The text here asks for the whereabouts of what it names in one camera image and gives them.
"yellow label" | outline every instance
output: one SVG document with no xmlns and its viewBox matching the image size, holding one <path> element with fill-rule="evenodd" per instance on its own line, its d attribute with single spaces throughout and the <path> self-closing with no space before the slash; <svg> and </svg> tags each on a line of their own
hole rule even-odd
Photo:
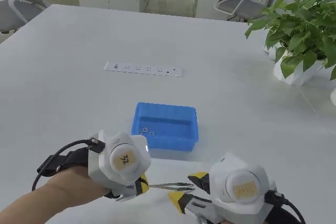
<svg viewBox="0 0 336 224">
<path fill-rule="evenodd" d="M 250 181 L 239 186 L 234 186 L 233 193 L 237 199 L 249 198 L 258 195 L 258 189 L 254 181 Z"/>
<path fill-rule="evenodd" d="M 137 159 L 131 150 L 113 159 L 113 163 L 115 167 L 117 168 L 117 170 L 123 170 L 126 167 L 134 164 L 136 161 Z"/>
</svg>

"blue plastic basket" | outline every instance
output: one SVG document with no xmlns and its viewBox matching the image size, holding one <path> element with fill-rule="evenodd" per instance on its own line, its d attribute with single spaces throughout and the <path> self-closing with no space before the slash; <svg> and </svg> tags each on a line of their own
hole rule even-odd
<svg viewBox="0 0 336 224">
<path fill-rule="evenodd" d="M 136 107 L 132 135 L 144 135 L 149 148 L 192 151 L 198 141 L 195 108 L 144 102 Z"/>
</svg>

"power strip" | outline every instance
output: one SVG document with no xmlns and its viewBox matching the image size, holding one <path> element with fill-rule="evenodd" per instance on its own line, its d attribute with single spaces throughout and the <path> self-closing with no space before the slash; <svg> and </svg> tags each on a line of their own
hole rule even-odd
<svg viewBox="0 0 336 224">
<path fill-rule="evenodd" d="M 176 67 L 167 66 L 148 66 L 148 65 L 137 65 L 133 63 L 113 63 L 107 62 L 104 70 L 115 71 L 115 72 L 126 72 L 126 73 L 143 73 L 151 74 L 154 76 L 175 76 L 182 77 L 182 69 Z"/>
</svg>

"human hand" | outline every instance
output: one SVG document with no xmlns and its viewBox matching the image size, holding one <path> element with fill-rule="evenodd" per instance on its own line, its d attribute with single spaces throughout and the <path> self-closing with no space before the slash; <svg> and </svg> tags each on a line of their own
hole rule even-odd
<svg viewBox="0 0 336 224">
<path fill-rule="evenodd" d="M 52 177 L 43 187 L 63 195 L 65 208 L 84 205 L 109 192 L 88 175 L 88 169 L 77 166 L 61 171 Z"/>
</svg>

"tweezers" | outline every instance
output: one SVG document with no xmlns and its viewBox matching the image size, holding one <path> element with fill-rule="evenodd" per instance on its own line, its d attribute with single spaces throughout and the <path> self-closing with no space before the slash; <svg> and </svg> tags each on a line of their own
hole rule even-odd
<svg viewBox="0 0 336 224">
<path fill-rule="evenodd" d="M 158 185 L 149 185 L 151 188 L 159 188 L 165 190 L 173 190 L 173 191 L 191 191 L 194 190 L 194 184 L 177 182 L 177 183 L 167 183 L 167 184 L 158 184 Z"/>
</svg>

